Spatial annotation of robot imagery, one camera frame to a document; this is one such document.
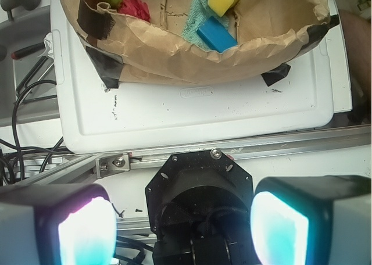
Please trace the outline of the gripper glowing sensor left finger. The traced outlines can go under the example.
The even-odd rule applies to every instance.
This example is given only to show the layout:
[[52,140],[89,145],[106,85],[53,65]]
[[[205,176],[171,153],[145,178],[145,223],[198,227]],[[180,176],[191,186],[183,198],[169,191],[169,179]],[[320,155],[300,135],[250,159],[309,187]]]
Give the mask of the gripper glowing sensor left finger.
[[99,184],[1,187],[1,264],[109,264],[116,231]]

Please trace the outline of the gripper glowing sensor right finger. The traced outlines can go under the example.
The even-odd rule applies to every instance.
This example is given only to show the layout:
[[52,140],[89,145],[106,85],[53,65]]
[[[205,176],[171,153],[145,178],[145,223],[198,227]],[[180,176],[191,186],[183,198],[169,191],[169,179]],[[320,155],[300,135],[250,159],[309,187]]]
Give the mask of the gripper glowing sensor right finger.
[[261,264],[371,264],[368,177],[266,177],[250,221]]

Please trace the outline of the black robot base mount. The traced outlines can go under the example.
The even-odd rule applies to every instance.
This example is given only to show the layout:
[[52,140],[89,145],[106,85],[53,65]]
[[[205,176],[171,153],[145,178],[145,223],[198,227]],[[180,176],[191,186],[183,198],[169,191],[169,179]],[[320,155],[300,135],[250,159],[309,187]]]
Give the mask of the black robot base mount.
[[145,195],[155,264],[258,264],[253,179],[220,150],[171,155]]

